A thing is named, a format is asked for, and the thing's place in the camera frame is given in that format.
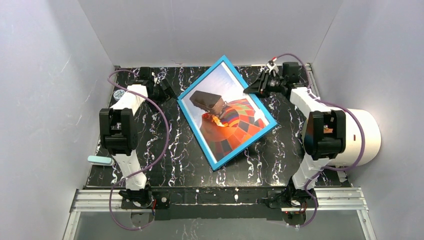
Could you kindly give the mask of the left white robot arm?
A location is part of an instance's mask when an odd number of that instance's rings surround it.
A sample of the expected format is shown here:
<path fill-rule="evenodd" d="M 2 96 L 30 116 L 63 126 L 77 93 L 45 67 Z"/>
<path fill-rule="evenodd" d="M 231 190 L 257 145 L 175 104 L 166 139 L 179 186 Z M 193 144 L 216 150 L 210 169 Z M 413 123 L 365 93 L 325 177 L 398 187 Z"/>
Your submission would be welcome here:
<path fill-rule="evenodd" d="M 141 67 L 127 87 L 114 84 L 124 91 L 111 107 L 99 111 L 100 144 L 115 160 L 125 181 L 125 189 L 119 195 L 141 208 L 153 209 L 157 200 L 149 180 L 142 172 L 137 156 L 139 142 L 135 114 L 143 102 L 163 118 L 166 130 L 170 129 L 161 104 L 175 97 L 169 82 L 159 80 L 150 67 Z"/>

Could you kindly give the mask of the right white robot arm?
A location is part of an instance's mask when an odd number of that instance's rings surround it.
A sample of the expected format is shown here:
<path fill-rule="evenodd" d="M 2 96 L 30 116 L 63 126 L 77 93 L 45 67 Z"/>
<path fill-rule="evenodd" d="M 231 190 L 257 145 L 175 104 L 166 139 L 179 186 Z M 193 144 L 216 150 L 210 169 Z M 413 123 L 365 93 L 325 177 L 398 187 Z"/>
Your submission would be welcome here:
<path fill-rule="evenodd" d="M 284 62 L 281 70 L 279 74 L 274 60 L 268 61 L 266 68 L 244 89 L 244 93 L 259 98 L 280 93 L 301 111 L 306 118 L 301 135 L 304 157 L 285 190 L 268 192 L 263 202 L 271 209 L 291 206 L 306 210 L 308 201 L 315 197 L 318 176 L 331 160 L 345 151 L 346 114 L 318 101 L 309 82 L 301 80 L 304 66 L 297 62 Z"/>

